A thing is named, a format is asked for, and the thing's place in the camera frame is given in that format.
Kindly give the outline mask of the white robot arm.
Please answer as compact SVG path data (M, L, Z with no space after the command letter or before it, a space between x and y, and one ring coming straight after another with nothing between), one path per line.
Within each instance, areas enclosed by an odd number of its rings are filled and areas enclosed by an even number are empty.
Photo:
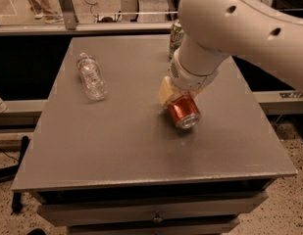
M266 0L180 0L178 18L184 37L160 87L162 106L200 93L229 56L303 92L303 19L273 9Z

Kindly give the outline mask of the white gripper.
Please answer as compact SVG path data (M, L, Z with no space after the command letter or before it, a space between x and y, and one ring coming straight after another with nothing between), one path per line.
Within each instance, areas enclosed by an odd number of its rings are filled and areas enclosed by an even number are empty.
M181 60L183 52L177 49L168 67L168 76L162 79L158 99L163 108L174 99L177 88L189 91L188 94L195 98L202 93L219 73L220 55L201 49L195 54L196 60L190 54L186 63Z

